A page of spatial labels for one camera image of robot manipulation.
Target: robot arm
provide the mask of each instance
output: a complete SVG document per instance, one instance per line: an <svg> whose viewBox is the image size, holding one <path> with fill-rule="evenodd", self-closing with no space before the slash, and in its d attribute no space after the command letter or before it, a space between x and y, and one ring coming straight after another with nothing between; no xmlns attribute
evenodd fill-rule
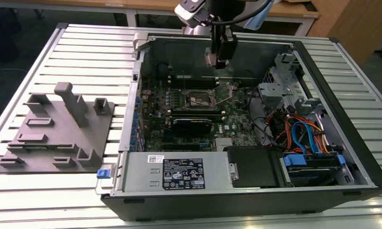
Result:
<svg viewBox="0 0 382 229"><path fill-rule="evenodd" d="M255 17L273 2L266 0L251 14L234 19L245 11L246 1L258 0L182 0L175 8L179 19L188 27L211 27L211 47L206 50L205 58L207 65L217 69L226 67L237 49L238 39L231 25Z"/></svg>

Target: motherboard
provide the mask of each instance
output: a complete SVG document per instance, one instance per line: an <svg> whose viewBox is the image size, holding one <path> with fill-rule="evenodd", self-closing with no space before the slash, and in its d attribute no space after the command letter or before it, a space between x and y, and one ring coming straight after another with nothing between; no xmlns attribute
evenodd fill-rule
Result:
<svg viewBox="0 0 382 229"><path fill-rule="evenodd" d="M251 88L211 77L143 80L146 151L222 151L230 145L255 146L247 114Z"/></svg>

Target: power supply label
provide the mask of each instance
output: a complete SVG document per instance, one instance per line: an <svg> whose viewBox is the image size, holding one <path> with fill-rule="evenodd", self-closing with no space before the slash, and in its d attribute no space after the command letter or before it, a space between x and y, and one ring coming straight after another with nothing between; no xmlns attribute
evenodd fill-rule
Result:
<svg viewBox="0 0 382 229"><path fill-rule="evenodd" d="M203 159L164 159L163 188L164 190L203 189Z"/></svg>

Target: wooden table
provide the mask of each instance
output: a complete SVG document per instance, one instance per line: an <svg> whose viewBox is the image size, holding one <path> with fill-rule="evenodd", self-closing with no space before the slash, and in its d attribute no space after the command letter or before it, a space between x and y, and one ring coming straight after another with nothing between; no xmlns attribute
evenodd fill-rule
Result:
<svg viewBox="0 0 382 229"><path fill-rule="evenodd" d="M340 40L358 65L382 45L382 0L313 0L323 16L309 36Z"/></svg>
<svg viewBox="0 0 382 229"><path fill-rule="evenodd" d="M71 10L126 13L130 27L138 26L138 15L174 15L179 0L0 0L0 7L40 10ZM301 3L281 2L271 8L266 21L299 23L297 36L306 36L318 12Z"/></svg>
<svg viewBox="0 0 382 229"><path fill-rule="evenodd" d="M134 15L127 16L134 17L130 21L136 21L138 14L174 15L178 4L179 0L127 0L126 8L136 10ZM299 23L295 35L306 36L318 18L319 13L307 11L303 4L281 2L273 6L266 21Z"/></svg>

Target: wire bundle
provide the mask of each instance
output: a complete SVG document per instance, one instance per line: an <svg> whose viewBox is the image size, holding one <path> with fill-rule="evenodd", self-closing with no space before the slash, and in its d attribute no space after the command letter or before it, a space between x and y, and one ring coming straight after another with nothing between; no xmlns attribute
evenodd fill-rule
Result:
<svg viewBox="0 0 382 229"><path fill-rule="evenodd" d="M293 126L289 122L290 119L298 120L298 122ZM299 146L299 148L294 148L294 149L291 149L291 151L293 152L297 152L297 151L305 152L305 147L299 144L298 140L295 139L295 128L298 125L303 125L307 129L309 142L310 142L310 147L311 147L313 152L328 154L329 150L326 147L326 139L325 139L325 134L322 133L322 129L315 125L314 122L309 121L302 116L295 115L295 114L289 115L286 118L286 122L285 122L285 132L287 134L287 146L286 146L287 150L286 150L286 152L291 148L293 142ZM321 132L323 136L314 135L315 131Z"/></svg>

